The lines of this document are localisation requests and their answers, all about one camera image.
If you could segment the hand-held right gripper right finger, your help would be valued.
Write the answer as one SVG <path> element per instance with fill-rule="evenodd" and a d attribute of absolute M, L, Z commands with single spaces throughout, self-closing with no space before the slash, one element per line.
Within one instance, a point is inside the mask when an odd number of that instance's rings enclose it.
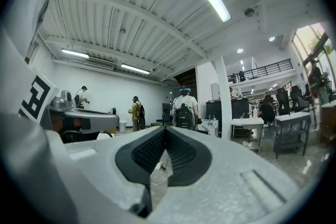
<path fill-rule="evenodd" d="M 207 172 L 189 186 L 168 187 L 155 223 L 251 223 L 285 205 L 298 191 L 282 170 L 242 145 L 194 131 L 182 134 L 212 154 Z"/>

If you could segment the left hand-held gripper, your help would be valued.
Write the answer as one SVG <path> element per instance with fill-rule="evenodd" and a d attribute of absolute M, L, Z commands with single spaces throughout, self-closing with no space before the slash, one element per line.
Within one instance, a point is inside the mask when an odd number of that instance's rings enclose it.
<path fill-rule="evenodd" d="M 82 131 L 106 131 L 119 124 L 115 114 L 72 109 L 71 93 L 60 90 L 42 74 L 35 76 L 18 114 L 60 136 L 72 132 L 73 124 L 79 124 Z"/>

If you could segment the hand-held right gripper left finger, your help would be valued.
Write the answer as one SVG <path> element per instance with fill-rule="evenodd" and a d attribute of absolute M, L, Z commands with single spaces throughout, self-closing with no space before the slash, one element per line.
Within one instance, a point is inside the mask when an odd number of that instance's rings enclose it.
<path fill-rule="evenodd" d="M 91 218 L 165 218 L 153 206 L 151 174 L 165 150 L 165 128 L 65 145 L 82 184 L 78 198 Z"/>

